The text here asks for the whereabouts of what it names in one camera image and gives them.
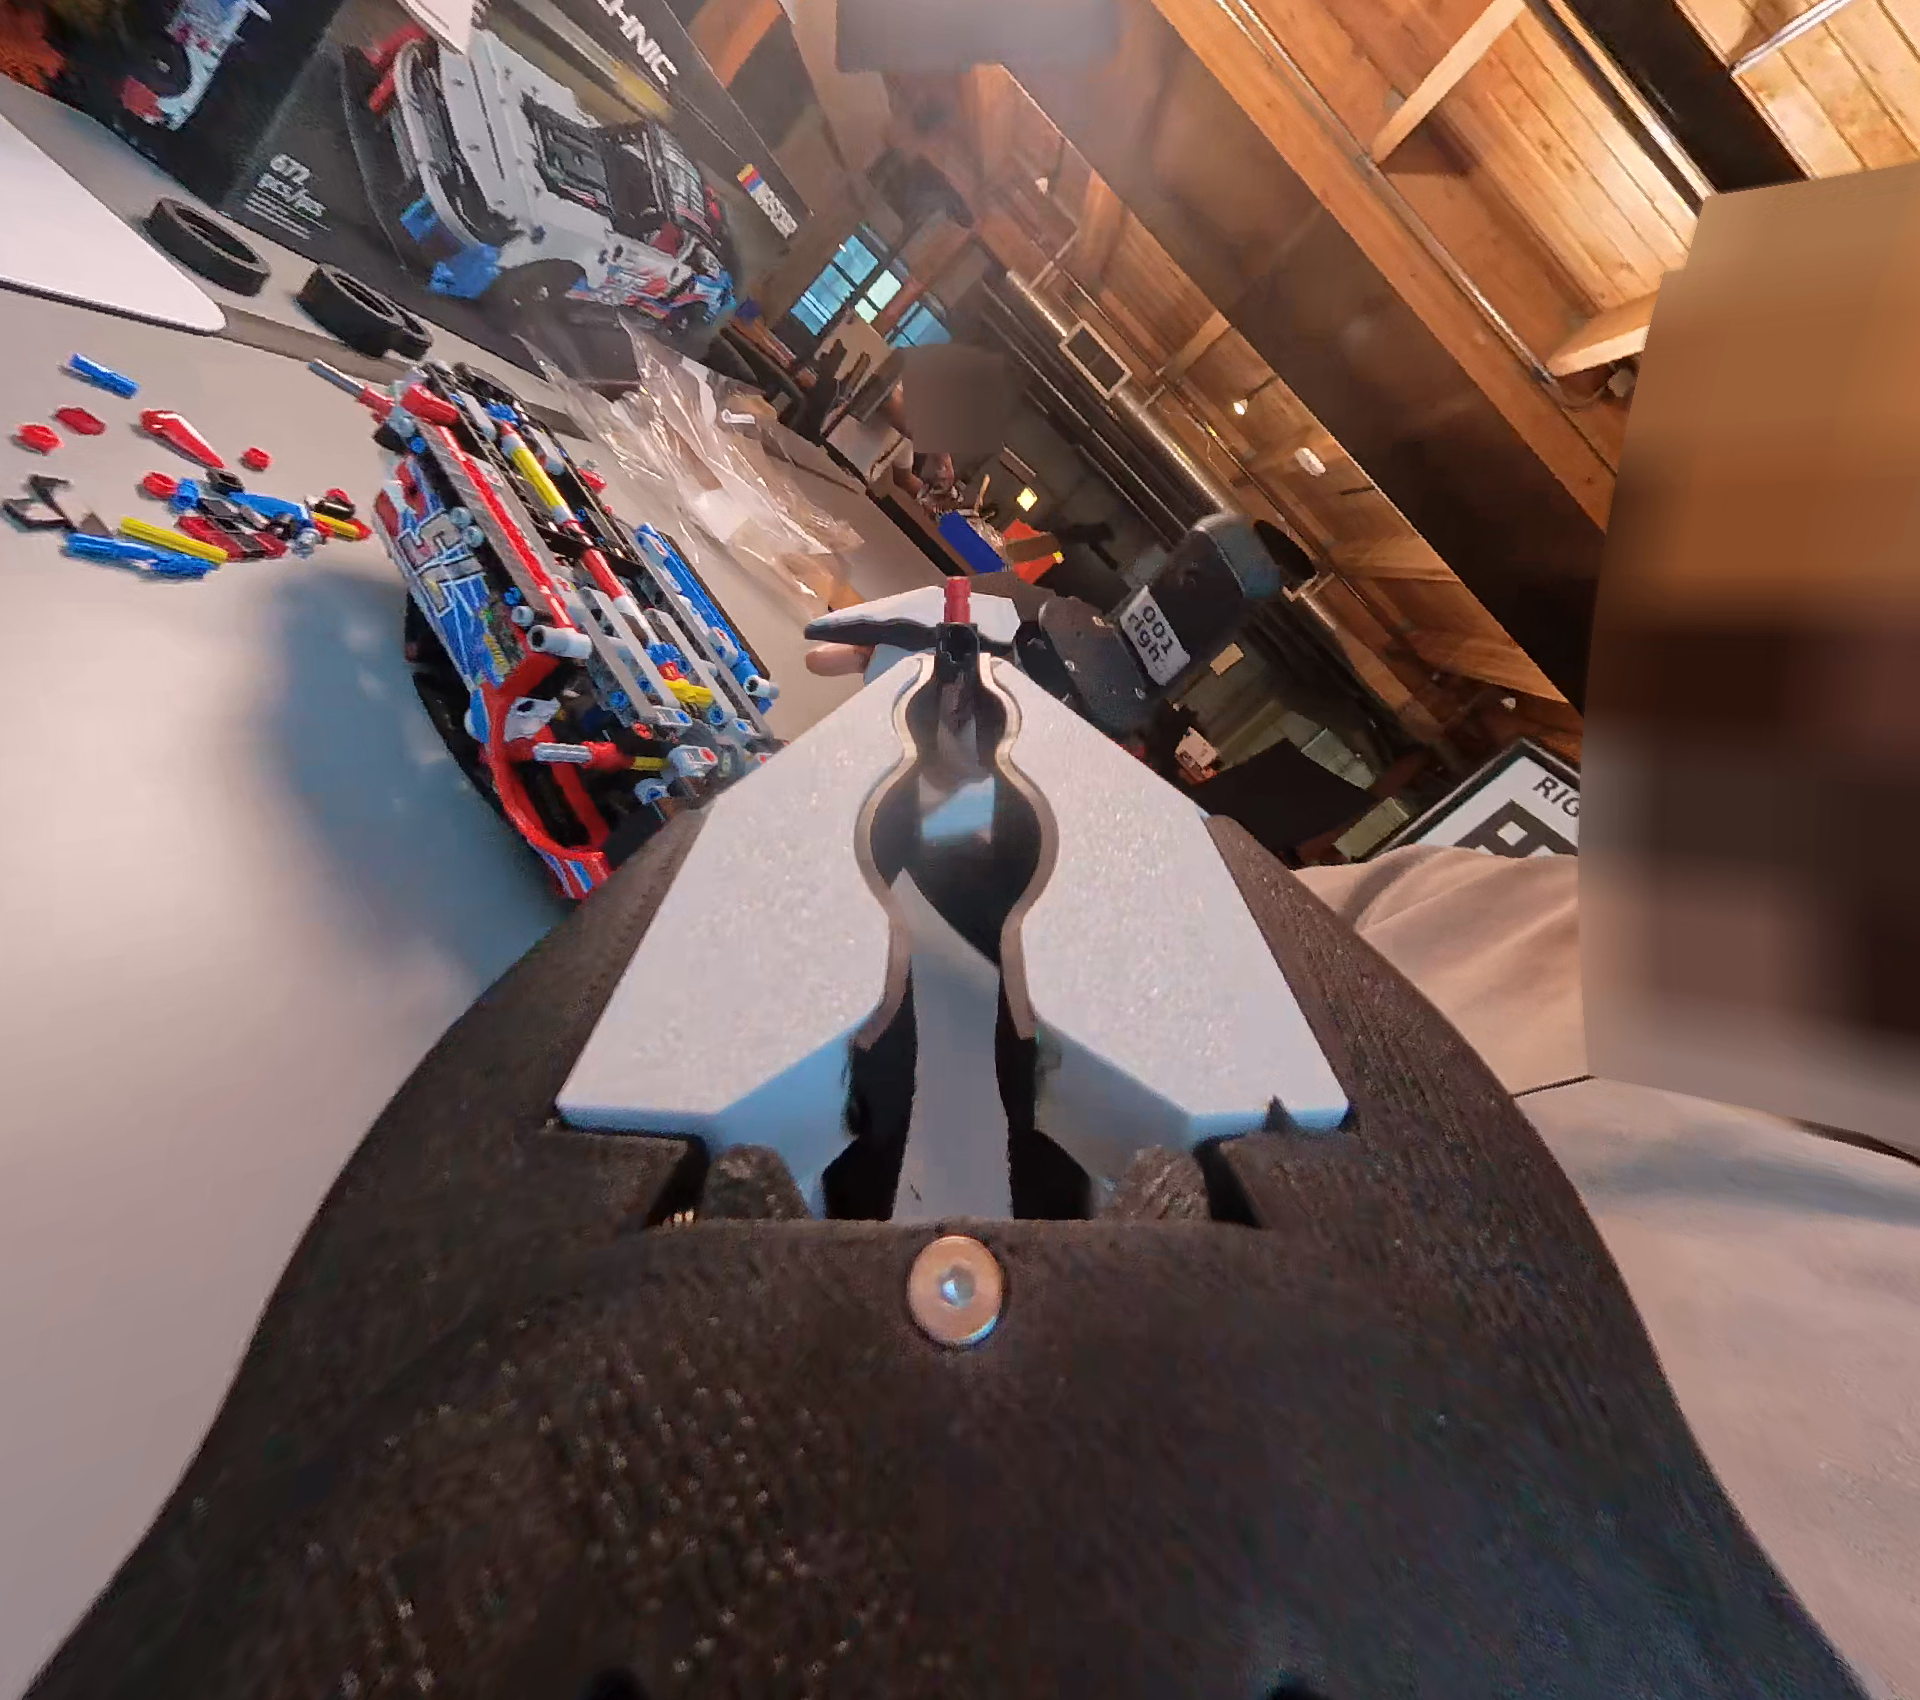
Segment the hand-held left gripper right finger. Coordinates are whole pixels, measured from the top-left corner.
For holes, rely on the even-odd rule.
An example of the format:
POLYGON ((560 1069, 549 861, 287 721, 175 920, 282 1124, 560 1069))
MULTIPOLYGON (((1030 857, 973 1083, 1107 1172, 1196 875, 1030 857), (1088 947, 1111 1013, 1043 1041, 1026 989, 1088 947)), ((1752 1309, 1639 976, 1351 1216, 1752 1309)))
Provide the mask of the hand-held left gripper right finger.
POLYGON ((1207 813, 991 666, 996 1083, 1017 1208, 1088 1208, 1130 1163, 1351 1102, 1207 813))

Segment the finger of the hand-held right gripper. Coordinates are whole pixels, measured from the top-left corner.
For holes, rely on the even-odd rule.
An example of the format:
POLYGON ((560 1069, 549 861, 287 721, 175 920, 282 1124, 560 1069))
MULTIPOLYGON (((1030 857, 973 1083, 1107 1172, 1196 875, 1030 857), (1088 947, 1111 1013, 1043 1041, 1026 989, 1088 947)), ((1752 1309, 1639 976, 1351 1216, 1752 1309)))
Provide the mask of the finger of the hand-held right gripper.
POLYGON ((915 666, 937 666, 940 610, 943 585, 914 585, 870 602, 832 609, 804 627, 804 639, 807 650, 829 642, 870 650, 867 670, 844 680, 873 681, 910 661, 915 666))

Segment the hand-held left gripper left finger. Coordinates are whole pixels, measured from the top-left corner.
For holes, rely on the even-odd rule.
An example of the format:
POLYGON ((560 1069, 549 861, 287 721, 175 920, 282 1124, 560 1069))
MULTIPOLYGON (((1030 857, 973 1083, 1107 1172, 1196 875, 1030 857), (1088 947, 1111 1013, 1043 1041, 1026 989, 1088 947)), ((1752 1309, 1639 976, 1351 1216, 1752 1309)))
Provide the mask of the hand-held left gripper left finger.
POLYGON ((873 825, 910 775, 900 657, 698 810, 655 916, 560 1089, 590 1135, 779 1153, 814 1213, 851 1143, 852 1052, 900 1010, 904 931, 873 825))

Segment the red white blue lego car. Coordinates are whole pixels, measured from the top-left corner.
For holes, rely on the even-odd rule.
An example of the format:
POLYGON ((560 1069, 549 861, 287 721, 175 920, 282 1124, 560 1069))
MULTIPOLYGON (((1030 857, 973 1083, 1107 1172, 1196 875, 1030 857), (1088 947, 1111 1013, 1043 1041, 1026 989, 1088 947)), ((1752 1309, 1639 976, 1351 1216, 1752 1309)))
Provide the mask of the red white blue lego car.
POLYGON ((683 548, 461 365, 362 385, 369 531, 456 768, 567 901, 779 751, 777 680, 683 548))

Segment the person's right forearm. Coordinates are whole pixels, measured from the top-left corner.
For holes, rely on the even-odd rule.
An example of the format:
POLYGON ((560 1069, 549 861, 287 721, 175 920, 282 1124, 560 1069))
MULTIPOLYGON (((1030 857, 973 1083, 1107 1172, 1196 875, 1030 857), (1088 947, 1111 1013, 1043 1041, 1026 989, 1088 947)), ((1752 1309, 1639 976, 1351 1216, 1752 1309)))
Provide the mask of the person's right forearm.
POLYGON ((1303 884, 1381 953, 1513 1093, 1590 1075, 1578 857, 1410 845, 1303 884))

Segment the lego set cardboard box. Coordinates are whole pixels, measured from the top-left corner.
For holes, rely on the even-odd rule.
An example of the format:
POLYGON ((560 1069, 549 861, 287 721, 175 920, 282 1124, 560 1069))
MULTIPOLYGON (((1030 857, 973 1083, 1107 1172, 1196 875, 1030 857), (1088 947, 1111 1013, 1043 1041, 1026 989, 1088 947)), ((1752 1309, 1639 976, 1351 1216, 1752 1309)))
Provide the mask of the lego set cardboard box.
POLYGON ((583 376, 723 365, 807 204, 683 25, 696 0, 3 0, 3 74, 228 222, 583 376))

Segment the black lego tyre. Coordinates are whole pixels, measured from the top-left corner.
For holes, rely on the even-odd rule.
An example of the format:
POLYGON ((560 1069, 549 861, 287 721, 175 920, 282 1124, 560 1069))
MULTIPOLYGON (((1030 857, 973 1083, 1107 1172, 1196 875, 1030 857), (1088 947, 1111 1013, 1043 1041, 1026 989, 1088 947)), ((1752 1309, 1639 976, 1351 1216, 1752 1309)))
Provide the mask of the black lego tyre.
POLYGON ((147 207, 143 229, 184 270, 221 293, 256 298, 272 280, 269 261, 198 202, 160 196, 147 207))
POLYGON ((365 358, 419 362, 432 346, 417 315, 338 266, 316 266, 297 293, 297 306, 365 358))

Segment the pile of loose lego pieces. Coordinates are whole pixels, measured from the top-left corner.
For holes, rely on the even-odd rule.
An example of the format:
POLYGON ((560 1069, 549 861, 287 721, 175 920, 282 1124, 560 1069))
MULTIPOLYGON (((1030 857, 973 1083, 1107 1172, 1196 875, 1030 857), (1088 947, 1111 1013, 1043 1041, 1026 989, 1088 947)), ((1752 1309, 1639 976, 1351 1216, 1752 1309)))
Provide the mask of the pile of loose lego pieces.
POLYGON ((234 341, 133 365, 132 341, 55 346, 3 381, 3 554, 186 585, 367 568, 372 415, 317 376, 234 341))

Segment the clear plastic bags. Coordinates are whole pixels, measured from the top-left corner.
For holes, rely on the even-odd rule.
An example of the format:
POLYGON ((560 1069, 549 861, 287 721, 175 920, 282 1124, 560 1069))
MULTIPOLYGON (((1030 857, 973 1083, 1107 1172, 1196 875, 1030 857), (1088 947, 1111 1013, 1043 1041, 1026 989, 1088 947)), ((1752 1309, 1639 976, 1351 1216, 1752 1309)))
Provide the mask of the clear plastic bags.
POLYGON ((862 598, 852 559, 864 533, 851 510, 862 483, 796 437, 759 391, 644 336, 619 376, 570 373, 546 354, 538 365, 623 473, 711 542, 814 606, 862 598))

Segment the window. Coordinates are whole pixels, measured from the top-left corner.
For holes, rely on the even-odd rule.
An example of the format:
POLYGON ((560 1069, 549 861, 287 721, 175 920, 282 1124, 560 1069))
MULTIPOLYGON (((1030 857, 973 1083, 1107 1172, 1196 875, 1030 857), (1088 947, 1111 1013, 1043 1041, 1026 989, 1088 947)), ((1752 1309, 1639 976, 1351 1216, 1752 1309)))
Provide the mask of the window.
POLYGON ((847 317, 888 346, 951 340, 947 303, 873 224, 856 224, 838 241, 785 315, 804 348, 826 341, 847 317))

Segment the white flat pad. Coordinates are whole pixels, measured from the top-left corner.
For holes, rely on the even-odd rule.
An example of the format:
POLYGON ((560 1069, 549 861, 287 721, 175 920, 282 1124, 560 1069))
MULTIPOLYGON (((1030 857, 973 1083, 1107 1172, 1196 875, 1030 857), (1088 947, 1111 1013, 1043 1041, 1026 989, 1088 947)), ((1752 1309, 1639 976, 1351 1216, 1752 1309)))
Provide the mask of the white flat pad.
POLYGON ((213 336, 228 315, 194 276, 3 121, 3 288, 213 336))

